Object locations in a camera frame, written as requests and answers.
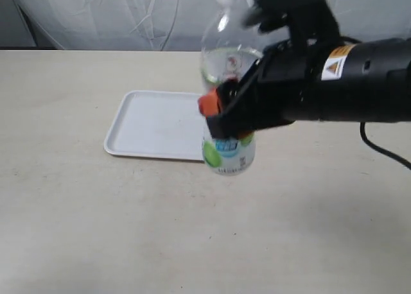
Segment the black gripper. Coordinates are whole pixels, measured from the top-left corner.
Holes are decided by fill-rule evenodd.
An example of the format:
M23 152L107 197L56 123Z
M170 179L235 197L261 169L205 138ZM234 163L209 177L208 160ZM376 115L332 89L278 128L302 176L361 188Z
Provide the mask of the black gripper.
M250 140L259 130L318 121L320 50L313 44L299 51L289 40L272 44L240 80L226 80L199 97L211 136Z

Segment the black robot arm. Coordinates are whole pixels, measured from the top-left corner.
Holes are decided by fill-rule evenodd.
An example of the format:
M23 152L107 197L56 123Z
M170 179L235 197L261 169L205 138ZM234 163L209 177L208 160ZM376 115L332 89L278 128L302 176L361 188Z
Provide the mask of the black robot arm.
M198 101L211 136L240 138L296 121L410 121L410 41L268 46L240 80Z

